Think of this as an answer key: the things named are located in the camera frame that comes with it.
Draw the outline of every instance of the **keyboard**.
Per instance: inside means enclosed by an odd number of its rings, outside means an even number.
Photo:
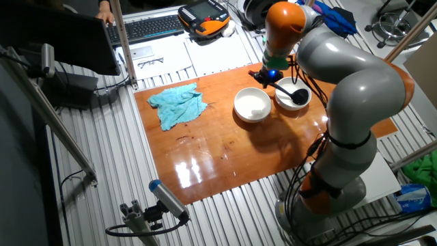
[[[178,15],[163,16],[139,20],[125,24],[129,44],[136,44],[157,38],[184,33],[184,27]],[[112,47],[121,46],[117,27],[107,27]]]

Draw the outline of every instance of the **monitor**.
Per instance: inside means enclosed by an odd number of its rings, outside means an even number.
[[[44,43],[55,48],[58,62],[98,74],[120,74],[103,20],[18,0],[0,0],[1,46],[40,52]]]

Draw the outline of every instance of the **white table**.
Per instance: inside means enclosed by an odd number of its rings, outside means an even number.
[[[131,14],[125,16],[125,21],[174,14],[176,10],[177,8],[172,8]],[[260,62],[262,37],[243,31],[239,26],[234,35],[244,47],[244,60]],[[180,36],[181,42],[190,47],[190,40],[186,37]],[[369,51],[360,38],[349,37],[347,40]],[[76,66],[65,67],[68,72],[98,77],[98,87],[117,83],[127,75],[123,71],[118,77],[100,76]],[[211,67],[210,72],[225,69],[215,70]],[[194,64],[187,69],[140,80],[139,86],[154,87],[192,79],[202,75],[197,70]],[[115,238],[104,233],[105,228],[122,224],[120,204],[129,204],[136,199],[145,208],[156,203],[156,198],[147,186],[158,175],[134,93],[129,86],[108,92],[102,90],[92,100],[89,110],[64,109],[61,113],[66,128],[96,168],[99,182],[97,187],[83,186],[83,175],[80,174],[77,175],[78,178],[65,183],[63,193],[66,197],[67,222],[62,216],[59,190],[56,187],[65,245],[68,245],[66,224],[72,245],[141,245],[137,238]],[[387,160],[397,161],[432,141],[432,137],[423,132],[418,121],[420,118],[411,106],[392,119],[399,129],[398,134],[378,140],[378,150]],[[80,170],[56,136],[54,141],[49,142],[49,148],[55,183]],[[192,220],[188,226],[158,236],[161,245],[286,245],[290,238],[283,235],[274,218],[274,201],[287,187],[291,174],[292,171],[288,170],[189,204],[187,207]],[[387,214],[393,214],[393,209],[389,201],[383,198],[332,221],[336,228],[340,228],[368,216]],[[173,227],[175,223],[171,215],[164,216],[164,228]]]

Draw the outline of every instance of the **wooden table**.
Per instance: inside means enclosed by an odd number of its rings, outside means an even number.
[[[247,74],[260,68],[253,64],[135,94],[159,178],[184,204],[297,166],[317,134],[326,130],[325,110],[314,94],[309,106],[286,111],[274,100],[272,87],[264,90],[272,99],[270,116],[257,124],[240,120],[233,110],[234,97],[246,87],[262,88]],[[291,76],[290,71],[284,76]],[[194,82],[207,108],[197,119],[163,132],[157,109],[147,99]],[[335,87],[318,84],[327,95]],[[382,137],[397,129],[387,119],[372,131]]]

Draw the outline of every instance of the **person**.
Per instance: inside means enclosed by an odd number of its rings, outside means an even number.
[[[111,11],[111,4],[107,0],[98,0],[98,14],[96,18],[101,18],[105,23],[112,26],[114,14]]]
[[[144,9],[144,5],[150,5],[153,8],[168,7],[175,3],[176,0],[129,0],[129,3],[136,7]],[[105,23],[112,26],[114,23],[114,14],[111,11],[109,0],[98,0],[98,14],[96,18],[101,18]]]

